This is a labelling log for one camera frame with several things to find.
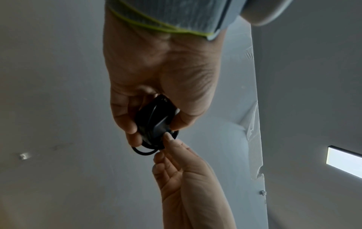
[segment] ceiling light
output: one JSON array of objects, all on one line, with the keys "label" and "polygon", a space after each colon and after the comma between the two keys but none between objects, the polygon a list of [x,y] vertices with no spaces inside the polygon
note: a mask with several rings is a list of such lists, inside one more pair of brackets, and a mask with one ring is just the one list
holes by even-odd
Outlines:
[{"label": "ceiling light", "polygon": [[327,162],[337,169],[362,178],[362,155],[335,146],[328,147]]}]

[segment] black earphone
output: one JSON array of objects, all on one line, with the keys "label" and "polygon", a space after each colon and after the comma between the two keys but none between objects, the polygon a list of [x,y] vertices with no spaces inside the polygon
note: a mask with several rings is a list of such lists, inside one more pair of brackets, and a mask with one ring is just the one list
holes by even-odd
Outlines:
[{"label": "black earphone", "polygon": [[135,147],[132,149],[140,155],[148,156],[165,148],[162,143],[164,133],[168,132],[176,139],[179,131],[171,131],[170,129],[170,123],[176,111],[176,106],[164,95],[157,96],[139,110],[135,116],[135,123],[137,131],[142,136],[142,146],[153,150],[141,152]]}]

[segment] hand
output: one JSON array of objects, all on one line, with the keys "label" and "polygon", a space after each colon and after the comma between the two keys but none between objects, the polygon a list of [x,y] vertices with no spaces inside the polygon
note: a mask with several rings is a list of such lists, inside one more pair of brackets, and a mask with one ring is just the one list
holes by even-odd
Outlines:
[{"label": "hand", "polygon": [[168,34],[133,26],[106,9],[103,52],[110,77],[110,103],[117,125],[131,146],[142,139],[133,119],[157,94],[181,111],[171,123],[191,125],[209,108],[219,77],[225,31],[207,41],[191,34]]},{"label": "hand", "polygon": [[164,135],[152,173],[161,191],[165,229],[236,229],[233,214],[211,167],[180,140]]}]

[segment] rectangular light panel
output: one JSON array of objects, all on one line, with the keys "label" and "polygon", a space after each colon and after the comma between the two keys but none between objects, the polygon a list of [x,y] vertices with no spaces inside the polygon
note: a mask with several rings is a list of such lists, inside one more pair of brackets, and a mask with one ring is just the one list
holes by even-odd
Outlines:
[{"label": "rectangular light panel", "polygon": [[328,147],[327,164],[362,178],[362,155],[338,147]]}]

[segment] fingernail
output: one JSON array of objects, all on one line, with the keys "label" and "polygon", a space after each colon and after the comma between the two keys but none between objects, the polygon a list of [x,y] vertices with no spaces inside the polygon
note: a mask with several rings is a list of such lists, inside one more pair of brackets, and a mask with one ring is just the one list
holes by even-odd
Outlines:
[{"label": "fingernail", "polygon": [[164,138],[166,141],[172,141],[172,140],[173,140],[172,135],[171,135],[170,133],[168,133],[168,132],[164,133],[163,138]]}]

